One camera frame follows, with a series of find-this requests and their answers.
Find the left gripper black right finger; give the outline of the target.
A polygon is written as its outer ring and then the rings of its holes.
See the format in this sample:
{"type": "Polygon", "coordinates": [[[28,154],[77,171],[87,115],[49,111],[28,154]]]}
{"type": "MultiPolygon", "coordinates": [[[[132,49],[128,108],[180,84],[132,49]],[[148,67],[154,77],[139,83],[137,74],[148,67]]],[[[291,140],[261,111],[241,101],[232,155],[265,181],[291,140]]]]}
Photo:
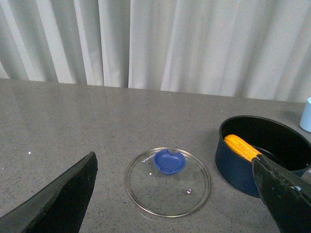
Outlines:
{"type": "Polygon", "coordinates": [[[252,159],[262,202],[281,233],[311,231],[311,185],[264,155],[252,159]]]}

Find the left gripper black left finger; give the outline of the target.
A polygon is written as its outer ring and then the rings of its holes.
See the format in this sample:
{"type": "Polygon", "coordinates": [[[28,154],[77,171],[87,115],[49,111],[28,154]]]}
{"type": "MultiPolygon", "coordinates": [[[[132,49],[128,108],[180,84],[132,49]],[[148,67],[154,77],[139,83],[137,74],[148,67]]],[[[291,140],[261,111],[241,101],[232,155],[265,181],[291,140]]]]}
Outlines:
{"type": "Polygon", "coordinates": [[[0,219],[2,233],[77,233],[90,202],[98,161],[90,152],[0,219]]]}

